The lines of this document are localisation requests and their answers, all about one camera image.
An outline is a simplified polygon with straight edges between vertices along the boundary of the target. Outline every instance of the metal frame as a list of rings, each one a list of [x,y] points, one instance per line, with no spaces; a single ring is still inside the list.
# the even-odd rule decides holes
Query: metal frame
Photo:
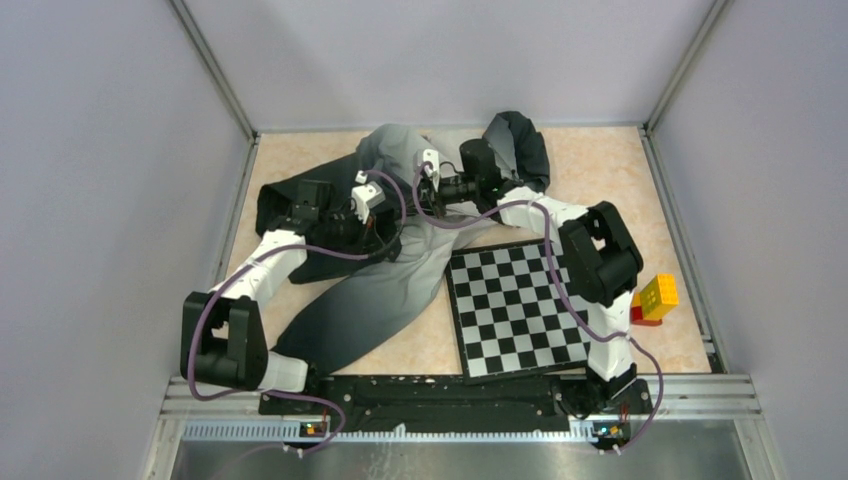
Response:
[[[185,1],[167,1],[182,23],[189,40],[197,51],[222,101],[233,115],[242,132],[252,142],[250,152],[245,161],[236,198],[233,201],[233,208],[230,212],[230,224],[217,259],[217,265],[215,267],[217,281],[223,278],[226,273],[253,163],[259,147],[260,137],[253,129],[194,17],[185,5]],[[684,280],[689,287],[696,317],[703,333],[705,348],[708,352],[715,352],[720,360],[720,364],[723,364],[723,361],[721,361],[722,352],[724,351],[723,342],[718,332],[712,326],[711,319],[713,316],[710,311],[709,301],[701,288],[703,282],[700,278],[697,262],[695,261],[695,256],[692,254],[690,243],[674,200],[674,193],[669,185],[662,157],[657,149],[653,134],[657,126],[660,125],[669,105],[674,101],[677,92],[686,78],[688,78],[692,66],[699,58],[716,23],[726,13],[730,4],[732,4],[732,0],[714,1],[692,43],[681,58],[650,118],[639,128],[639,134],[651,174],[656,184],[660,203],[666,216],[674,247],[683,270]],[[653,395],[656,395],[658,387],[657,377],[648,375],[644,378],[647,380]],[[670,374],[665,375],[665,379],[665,399],[657,421],[732,420],[736,425],[742,450],[752,478],[754,480],[782,480],[786,478],[783,473],[784,470],[780,457],[765,424],[756,391],[747,374]],[[201,390],[204,393],[211,393],[219,389],[217,387],[201,386]],[[230,425],[233,422],[249,422],[251,425],[257,423],[263,424],[265,422],[279,423],[279,419],[259,416],[259,399],[259,393],[239,392],[215,402],[199,402],[191,397],[185,380],[180,377],[172,378],[162,404],[143,478],[147,480],[170,478],[177,460],[177,453],[183,434],[187,427],[197,425],[198,422],[203,422],[204,424],[209,424],[209,422],[229,422],[228,424]],[[633,416],[634,419],[639,419],[640,417],[644,418],[644,416]],[[604,421],[612,420],[612,418],[607,419],[598,416],[597,418],[593,417],[592,420]],[[211,430],[192,430],[195,437],[198,432],[201,432],[200,434],[203,435],[202,432],[205,431]],[[220,434],[213,436],[219,439],[221,438]],[[539,442],[568,441],[569,438],[572,438],[567,436],[560,436],[555,439],[542,437],[545,436],[529,435],[525,440]],[[422,439],[407,434],[404,431],[391,432],[386,435],[369,434],[363,436],[342,434],[337,437],[337,441],[342,442],[366,441],[375,443],[382,441],[451,441],[452,439],[457,440],[457,437],[455,435],[445,434],[428,435],[426,439]],[[499,439],[501,441],[515,441],[511,437],[499,437]]]

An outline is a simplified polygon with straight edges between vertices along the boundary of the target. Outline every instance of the red object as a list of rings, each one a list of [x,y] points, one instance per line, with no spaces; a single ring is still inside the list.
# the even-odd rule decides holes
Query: red object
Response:
[[[643,327],[659,327],[662,325],[662,319],[645,320],[642,318],[642,307],[630,307],[630,324],[641,325]]]

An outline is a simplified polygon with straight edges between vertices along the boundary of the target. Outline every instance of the white wall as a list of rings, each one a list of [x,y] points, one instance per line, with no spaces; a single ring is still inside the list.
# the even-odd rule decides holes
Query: white wall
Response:
[[[736,2],[659,130],[731,366],[792,478],[845,478],[848,3]]]
[[[246,141],[164,1],[7,2],[0,66],[0,478],[137,478]]]
[[[642,122],[712,0],[187,2],[253,125]]]

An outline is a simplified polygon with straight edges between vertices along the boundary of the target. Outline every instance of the gray floor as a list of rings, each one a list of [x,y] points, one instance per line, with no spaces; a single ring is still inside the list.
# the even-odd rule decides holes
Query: gray floor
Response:
[[[172,480],[208,479],[255,443],[184,442]],[[305,460],[279,450],[244,459],[218,479],[748,479],[732,421],[658,422],[621,457],[578,444],[338,443]]]

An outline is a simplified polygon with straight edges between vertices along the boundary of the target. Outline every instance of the black base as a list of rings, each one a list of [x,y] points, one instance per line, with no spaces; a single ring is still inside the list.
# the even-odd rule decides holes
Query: black base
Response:
[[[470,386],[460,375],[336,376],[322,379],[305,393],[338,404],[347,416],[346,432],[390,432],[403,423],[407,432],[490,433],[566,431],[568,416],[556,400],[587,398],[590,383],[576,375],[539,375]],[[618,412],[627,402],[632,414],[650,412],[644,380],[636,380],[614,401],[592,413]],[[268,397],[261,415],[321,415],[324,407]],[[330,410],[328,415],[336,417]]]

